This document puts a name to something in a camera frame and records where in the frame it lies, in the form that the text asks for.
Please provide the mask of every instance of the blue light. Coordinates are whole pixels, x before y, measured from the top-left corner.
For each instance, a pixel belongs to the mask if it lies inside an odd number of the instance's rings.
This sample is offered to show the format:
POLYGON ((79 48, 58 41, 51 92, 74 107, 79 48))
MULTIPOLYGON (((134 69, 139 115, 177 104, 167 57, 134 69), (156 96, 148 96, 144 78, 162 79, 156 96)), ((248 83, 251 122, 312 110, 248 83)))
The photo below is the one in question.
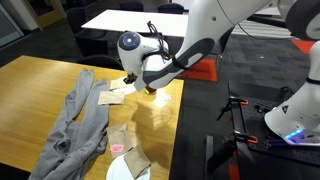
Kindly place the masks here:
POLYGON ((295 136, 295 135, 297 135, 297 134, 302 133, 302 131, 303 131, 303 129, 298 129, 298 130, 296 130, 295 132, 292 132, 292 133, 286 135, 285 138, 286 138, 286 139, 290 139, 291 137, 293 137, 293 136, 295 136))

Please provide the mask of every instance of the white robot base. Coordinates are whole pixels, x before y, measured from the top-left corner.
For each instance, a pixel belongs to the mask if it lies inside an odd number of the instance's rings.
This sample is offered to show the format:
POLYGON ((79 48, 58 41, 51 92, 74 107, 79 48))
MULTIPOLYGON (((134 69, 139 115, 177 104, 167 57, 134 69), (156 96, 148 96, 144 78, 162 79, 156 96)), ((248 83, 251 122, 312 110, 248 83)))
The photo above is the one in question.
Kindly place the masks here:
POLYGON ((304 85, 264 118, 289 145, 320 146, 320 41, 312 46, 309 58, 310 72, 304 85))

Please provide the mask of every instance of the wooden table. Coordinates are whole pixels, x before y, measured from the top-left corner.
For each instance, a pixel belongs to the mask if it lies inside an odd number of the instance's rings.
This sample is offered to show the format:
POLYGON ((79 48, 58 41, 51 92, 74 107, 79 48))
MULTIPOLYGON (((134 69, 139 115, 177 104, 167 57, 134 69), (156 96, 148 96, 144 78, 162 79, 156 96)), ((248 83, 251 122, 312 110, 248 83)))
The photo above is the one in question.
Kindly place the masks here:
POLYGON ((158 32, 165 36, 184 37, 186 35, 188 15, 181 14, 106 10, 84 24, 82 28, 150 32, 147 26, 148 21, 151 21, 158 32))
MULTIPOLYGON (((124 71, 21 56, 0 68, 0 163, 31 172, 78 73, 94 69, 95 79, 110 82, 124 71)), ((183 88, 173 80, 156 95, 134 92, 124 105, 110 106, 109 126, 127 123, 134 145, 152 162, 151 179, 168 179, 183 88), (165 101, 170 95, 172 100, 165 101)), ((105 179, 110 163, 109 144, 85 179, 105 179)))

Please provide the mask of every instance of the gray cloth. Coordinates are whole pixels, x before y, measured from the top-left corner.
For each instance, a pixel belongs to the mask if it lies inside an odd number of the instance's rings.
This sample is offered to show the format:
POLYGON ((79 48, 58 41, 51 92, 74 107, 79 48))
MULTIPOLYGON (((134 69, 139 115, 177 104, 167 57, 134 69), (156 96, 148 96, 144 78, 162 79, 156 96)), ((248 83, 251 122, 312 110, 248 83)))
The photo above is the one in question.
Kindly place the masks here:
POLYGON ((83 179, 88 163, 105 151, 109 105, 98 105, 106 79, 93 82, 93 71, 82 70, 51 130, 30 180, 83 179), (74 120, 86 101, 81 122, 74 120))

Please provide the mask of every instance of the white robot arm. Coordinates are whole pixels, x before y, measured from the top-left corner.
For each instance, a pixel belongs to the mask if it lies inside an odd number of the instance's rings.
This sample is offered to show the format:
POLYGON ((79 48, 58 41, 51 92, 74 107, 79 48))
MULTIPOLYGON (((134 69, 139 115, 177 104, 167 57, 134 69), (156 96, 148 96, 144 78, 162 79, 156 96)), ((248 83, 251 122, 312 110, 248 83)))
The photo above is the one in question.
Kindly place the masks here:
MULTIPOLYGON (((320 0, 196 0, 189 11, 182 47, 171 59, 166 58, 165 42, 135 32, 124 33, 118 41, 124 70, 129 76, 137 76, 134 87, 138 91, 164 87, 203 59, 230 28, 273 6, 278 7, 292 35, 320 39, 320 0)), ((265 116, 268 127, 290 145, 320 146, 320 41, 311 49, 310 60, 306 83, 265 116)))

